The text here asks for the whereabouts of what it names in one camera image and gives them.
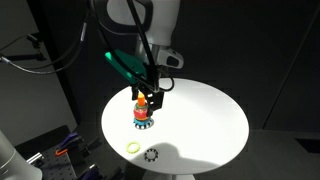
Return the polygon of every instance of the dark background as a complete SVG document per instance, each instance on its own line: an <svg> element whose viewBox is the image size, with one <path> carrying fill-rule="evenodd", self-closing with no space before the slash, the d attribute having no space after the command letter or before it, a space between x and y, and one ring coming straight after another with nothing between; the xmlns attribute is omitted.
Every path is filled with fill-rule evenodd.
<svg viewBox="0 0 320 180"><path fill-rule="evenodd" d="M172 48L185 66L171 74L225 91L247 113L252 129L320 132L319 2L182 0ZM79 30L85 2L28 3L50 56L58 57ZM133 36L108 37L114 47L134 48ZM129 85L105 62L92 19L78 61L59 79L79 122L100 122L108 100Z"/></svg>

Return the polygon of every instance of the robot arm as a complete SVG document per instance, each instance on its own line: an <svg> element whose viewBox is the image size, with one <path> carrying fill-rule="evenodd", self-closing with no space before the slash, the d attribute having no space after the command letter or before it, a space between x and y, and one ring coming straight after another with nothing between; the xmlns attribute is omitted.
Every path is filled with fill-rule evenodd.
<svg viewBox="0 0 320 180"><path fill-rule="evenodd" d="M105 29L115 34L138 34L134 56L114 50L107 52L106 58L131 83L133 100L139 91L145 95L148 116L162 107L164 91L172 89L159 88L159 78L164 73L159 67L183 66L182 56L169 48L179 5L180 0L109 0L106 3Z"/></svg>

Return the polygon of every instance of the white tabletop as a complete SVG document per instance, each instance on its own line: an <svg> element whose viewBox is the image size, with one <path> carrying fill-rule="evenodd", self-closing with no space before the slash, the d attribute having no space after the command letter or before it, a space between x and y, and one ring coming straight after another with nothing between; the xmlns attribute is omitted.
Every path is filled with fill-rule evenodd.
<svg viewBox="0 0 320 180"><path fill-rule="evenodd" d="M247 118L240 106L225 93L209 85L175 79L166 92L163 107L154 112L154 125L139 130L133 124L131 88L117 93L102 115L102 130L110 146L123 158L147 170L166 174L196 174L216 169L235 158L249 135ZM168 88L169 79L160 86ZM127 152L130 142L140 150ZM159 153L147 162L148 149Z"/></svg>

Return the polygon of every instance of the black cable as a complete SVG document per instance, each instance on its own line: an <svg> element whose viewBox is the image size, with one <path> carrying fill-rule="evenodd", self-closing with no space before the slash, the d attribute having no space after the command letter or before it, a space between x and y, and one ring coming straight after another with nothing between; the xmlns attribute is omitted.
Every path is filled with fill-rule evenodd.
<svg viewBox="0 0 320 180"><path fill-rule="evenodd" d="M154 92L158 92L159 91L159 74L157 73L157 68L149 47L149 43L146 37L146 34L144 32L144 30L142 29L142 24L140 22L140 18L138 16L137 10L133 4L132 0L127 0L129 9L131 11L133 20L135 21L136 27L138 29L140 38L141 38L141 42L143 44L143 47L145 49L145 52L147 54L148 60L149 60L149 65L151 67L151 74L152 74L152 80L153 80L153 86L154 86Z"/></svg>
<svg viewBox="0 0 320 180"><path fill-rule="evenodd" d="M81 22L85 22L87 17L88 17L88 12L86 13L86 15L84 16L84 18L83 18L83 20L82 20ZM43 66L38 66L38 67L25 67L25 66L20 66L20 67L22 67L22 68L24 68L24 69L30 69L30 70L31 70L31 69L32 69L32 70L43 69L43 68L49 67L49 66L51 66L51 65L54 65L54 64L56 64L56 63L64 60L64 59L70 54L70 52L75 48L78 40L80 40L81 34L82 34L82 30L83 30L83 23L81 24L79 33L75 36L72 44L69 46L69 48L67 49L67 51L64 52L63 55L60 56L58 59L52 61L52 62L49 63L49 64L43 65Z"/></svg>
<svg viewBox="0 0 320 180"><path fill-rule="evenodd" d="M303 39L302 39L302 41L301 41L301 43L300 43L300 45L299 45L299 47L298 47L298 50L296 51L296 54L295 54L294 57L293 57L292 63L290 64L290 67L289 67L289 69L288 69L288 71L287 71L287 73L286 73L286 75L285 75L285 77L284 77L284 79L283 79L283 81L282 81L282 83L281 83L280 89L278 90L277 95L276 95L276 97L275 97L274 100L273 100L273 103L272 103L272 105L271 105L271 107L270 107L269 113L268 113L268 115L267 115L267 117L266 117L266 119L265 119L265 121L264 121L264 123L263 123L262 129L265 129L266 126L267 126L268 120L269 120L269 118L270 118L270 116L271 116L271 114L272 114L272 112L273 112L273 109L274 109L274 107L275 107L275 105L276 105L276 103L277 103L277 101L278 101L278 99L279 99L279 97L280 97L280 94L281 94L282 91L283 91L284 85L286 84L286 82L287 82L287 80L288 80L288 78L289 78L289 75L290 75L291 72L292 72L292 69L293 69L293 67L294 67L294 65L295 65L295 63L296 63L296 61L297 61L297 59L298 59L298 56L299 56L299 54L300 54L300 52L301 52L301 50L302 50L302 47L303 47L304 44L305 44L305 41L306 41L306 39L307 39L307 37L308 37L308 35L309 35L309 32L310 32L310 30L311 30L311 28L312 28L312 26L313 26L313 24L314 24L314 22L315 22L315 20L316 20L316 18L317 18L317 16L318 16L318 14L319 14L319 11L320 11L320 3L318 4L318 7L317 7L317 9L316 9L316 12L314 13L314 15L313 15L313 17L312 17L312 20L311 20L311 22L310 22L310 24L309 24L309 26L308 26L308 28L307 28L304 36L303 36Z"/></svg>
<svg viewBox="0 0 320 180"><path fill-rule="evenodd" d="M146 87L148 87L151 91L154 90L154 88L150 85L150 82L148 82L143 76L136 74L135 72L133 72L126 64L124 64L121 60L121 58L117 55L117 53L114 51L114 49L110 46L110 43L108 41L108 39L106 38L106 36L103 33L103 28L101 27L100 23L99 23L99 16L98 13L95 10L95 0L91 0L91 7L92 7L92 11L94 12L95 15L95 20L97 21L97 25L98 25L98 33L100 35L101 40L103 41L104 45L107 45L107 51L109 51L112 55L113 58L115 58L115 60L126 70L128 71L130 74L132 74L132 76L134 78L136 78L140 83L144 84Z"/></svg>
<svg viewBox="0 0 320 180"><path fill-rule="evenodd" d="M67 68L69 68L74 62L75 60L78 58L80 52L81 52L81 49L82 49L82 46L83 46L83 42L81 42L78 46L78 49L76 51L76 53L74 54L74 56L72 57L72 59L70 60L70 62L68 62L65 66L63 66L62 68L60 69L57 69L55 71L47 71L47 72L38 72L38 71L32 71L32 70L29 70L29 69L25 69L17 64L14 64L13 62L9 61L8 64L12 65L13 67L17 68L17 69L20 69L24 72L27 72L27 73L31 73L31 74L38 74L38 75L49 75L49 74L55 74L57 72L60 72L60 71L63 71Z"/></svg>
<svg viewBox="0 0 320 180"><path fill-rule="evenodd" d="M107 9L108 9L108 1L104 1L104 13L108 13ZM118 32L114 32L111 29L109 29L108 27L106 27L100 20L99 20L99 24L103 27L103 29L109 31L110 33L116 34L116 35L135 35L135 33L118 33Z"/></svg>
<svg viewBox="0 0 320 180"><path fill-rule="evenodd" d="M97 23L97 26L98 26L98 33L100 35L100 39L102 40L102 43L105 45L105 48L107 51L109 51L112 55L112 57L117 61L117 63L119 63L126 71L128 71L130 74L132 74L132 76L134 78L136 78L136 80L145 85L147 88L149 88L151 91L155 92L154 90L154 87L152 85L150 85L151 83L148 82L147 79L145 79L143 76L141 75L138 75L136 74L134 71L132 71L126 64L123 63L123 61L121 60L121 58L117 55L117 53L115 52L115 50L112 48L112 46L110 45L109 41L108 41L108 38L105 36L105 34L103 33L103 24L101 23L100 19L99 19L99 15L96 11L96 1L95 0L90 0L90 6L91 6L91 10L93 11L93 16L95 17L95 20L96 20L96 23ZM175 86L175 83L174 83L174 80L173 78L168 75L168 77L170 78L171 82L172 82L172 85L169 89L163 89L163 88L159 88L159 90L161 92L168 92L168 91L171 91L174 86Z"/></svg>
<svg viewBox="0 0 320 180"><path fill-rule="evenodd" d="M22 38L26 38L27 36L28 36L28 35L23 35L23 36L20 36L20 37L16 38L15 40L11 41L9 44L7 44L7 45L3 46L2 48L0 48L0 51L8 48L8 47L11 46L12 44L16 43L17 41L19 41L19 40L22 39Z"/></svg>
<svg viewBox="0 0 320 180"><path fill-rule="evenodd" d="M85 33L86 33L86 28L87 28L87 18L88 18L88 14L89 12L87 11L86 15L85 15L85 18L84 18L84 22L83 22L83 25L82 25L82 29L81 29L81 38L80 38L80 44L75 52L75 54L73 55L72 59L65 65L63 66L62 68L60 69L57 69L55 71L46 71L46 72L39 72L39 71L32 71L30 69L26 69L26 68L23 68L13 62L11 62L10 60L6 59L5 57L2 57L2 60L4 62L6 62L7 64L10 64L12 65L13 67L19 69L19 70L22 70L24 72L27 72L27 73L31 73L31 74L37 74L37 75L48 75L48 74L54 74L54 73L57 73L57 72L60 72L60 71L63 71L67 68L69 68L74 62L75 60L78 58L81 50L82 50L82 47L83 47L83 42L84 42L84 37L85 37Z"/></svg>

